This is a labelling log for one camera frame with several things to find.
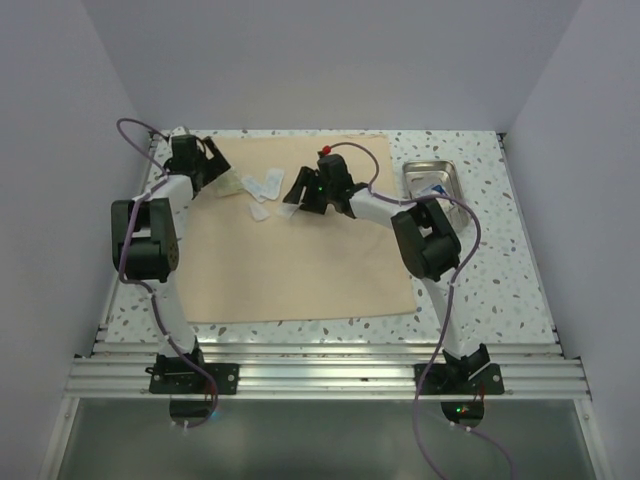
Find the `green yellow packet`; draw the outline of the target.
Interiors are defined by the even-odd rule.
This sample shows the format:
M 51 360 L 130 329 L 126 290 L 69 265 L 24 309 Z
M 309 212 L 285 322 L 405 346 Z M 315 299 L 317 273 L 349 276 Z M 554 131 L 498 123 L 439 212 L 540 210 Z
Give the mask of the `green yellow packet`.
M 231 168 L 214 181 L 215 196 L 218 198 L 229 197 L 244 191 L 241 178 L 235 169 Z

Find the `white gauze square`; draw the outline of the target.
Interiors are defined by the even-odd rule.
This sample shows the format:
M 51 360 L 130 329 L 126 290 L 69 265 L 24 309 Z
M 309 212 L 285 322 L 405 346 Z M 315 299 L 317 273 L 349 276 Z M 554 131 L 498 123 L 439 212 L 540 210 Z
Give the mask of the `white gauze square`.
M 298 210 L 298 204 L 281 203 L 277 208 L 276 213 L 279 217 L 289 220 Z

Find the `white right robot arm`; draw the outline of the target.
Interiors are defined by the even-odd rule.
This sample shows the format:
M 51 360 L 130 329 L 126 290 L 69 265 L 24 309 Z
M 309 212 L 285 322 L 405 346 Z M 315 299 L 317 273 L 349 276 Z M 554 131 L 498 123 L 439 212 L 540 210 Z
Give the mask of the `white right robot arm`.
M 447 384 L 464 393 L 480 382 L 490 356 L 483 343 L 463 340 L 455 331 L 454 288 L 469 260 L 460 257 L 461 242 L 443 210 L 444 203 L 464 209 L 463 202 L 437 190 L 412 200 L 386 197 L 356 183 L 338 154 L 320 157 L 315 169 L 301 167 L 284 202 L 320 215 L 333 206 L 351 219 L 391 229 L 406 270 L 422 282 L 436 311 Z

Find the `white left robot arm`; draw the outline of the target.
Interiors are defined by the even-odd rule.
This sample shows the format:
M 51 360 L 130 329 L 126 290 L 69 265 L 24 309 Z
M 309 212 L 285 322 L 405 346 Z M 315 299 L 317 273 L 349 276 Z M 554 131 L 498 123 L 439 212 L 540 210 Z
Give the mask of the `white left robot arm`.
M 198 343 L 180 303 L 176 271 L 179 238 L 177 216 L 209 184 L 231 169 L 212 137 L 169 137 L 171 157 L 161 166 L 158 182 L 144 193 L 111 205 L 112 261 L 124 284 L 149 294 L 159 336 L 160 362 L 181 358 L 172 379 L 185 392 L 201 390 L 207 367 L 197 360 Z

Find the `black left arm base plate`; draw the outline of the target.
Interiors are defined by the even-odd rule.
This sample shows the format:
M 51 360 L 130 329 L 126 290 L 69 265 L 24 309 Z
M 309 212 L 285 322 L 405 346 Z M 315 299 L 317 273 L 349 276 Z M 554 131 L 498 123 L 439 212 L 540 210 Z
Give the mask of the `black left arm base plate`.
M 199 370 L 179 357 L 157 355 L 154 365 L 145 369 L 150 375 L 149 392 L 167 395 L 237 393 L 240 379 L 238 364 L 206 362 L 203 357 L 191 354 L 186 358 L 198 366 Z

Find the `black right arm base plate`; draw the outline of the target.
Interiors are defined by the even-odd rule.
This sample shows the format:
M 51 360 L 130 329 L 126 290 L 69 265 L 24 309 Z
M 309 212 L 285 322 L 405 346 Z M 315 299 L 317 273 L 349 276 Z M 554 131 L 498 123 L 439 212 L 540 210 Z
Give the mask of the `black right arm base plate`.
M 446 364 L 434 363 L 427 373 L 421 395 L 502 395 L 506 389 L 500 366 L 490 363 L 471 378 L 454 374 Z

